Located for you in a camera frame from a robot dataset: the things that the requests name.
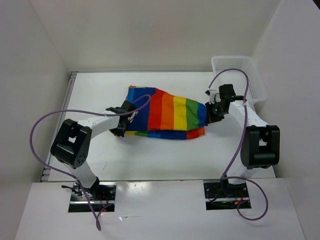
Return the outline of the rainbow striped shorts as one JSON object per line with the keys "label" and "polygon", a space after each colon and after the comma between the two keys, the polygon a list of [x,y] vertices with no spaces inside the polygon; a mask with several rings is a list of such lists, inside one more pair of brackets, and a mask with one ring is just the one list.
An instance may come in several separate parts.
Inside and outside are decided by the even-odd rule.
{"label": "rainbow striped shorts", "polygon": [[205,135],[207,109],[198,101],[171,95],[156,87],[129,86],[127,100],[137,108],[146,101],[126,130],[127,135],[167,140],[191,140]]}

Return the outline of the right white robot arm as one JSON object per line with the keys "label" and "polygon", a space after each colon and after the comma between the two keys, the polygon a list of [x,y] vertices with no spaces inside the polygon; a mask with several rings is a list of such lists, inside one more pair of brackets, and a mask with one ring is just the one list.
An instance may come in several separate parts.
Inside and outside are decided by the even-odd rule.
{"label": "right white robot arm", "polygon": [[230,115],[242,127],[236,156],[232,157],[232,164],[227,166],[219,184],[220,193],[230,197],[258,170],[279,163],[280,128],[262,120],[243,95],[236,95],[232,84],[221,85],[218,91],[208,89],[205,93],[209,96],[205,104],[209,124]]}

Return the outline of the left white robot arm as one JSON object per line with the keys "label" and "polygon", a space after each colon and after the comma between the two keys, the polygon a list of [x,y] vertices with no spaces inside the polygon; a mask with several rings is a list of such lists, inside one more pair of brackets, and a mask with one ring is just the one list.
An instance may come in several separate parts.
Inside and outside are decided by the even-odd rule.
{"label": "left white robot arm", "polygon": [[82,184],[82,194],[89,200],[96,199],[103,191],[99,178],[91,171],[87,163],[91,140],[104,133],[111,132],[116,137],[123,137],[136,116],[137,107],[125,100],[120,107],[109,107],[102,116],[74,121],[66,119],[50,149],[59,162]]}

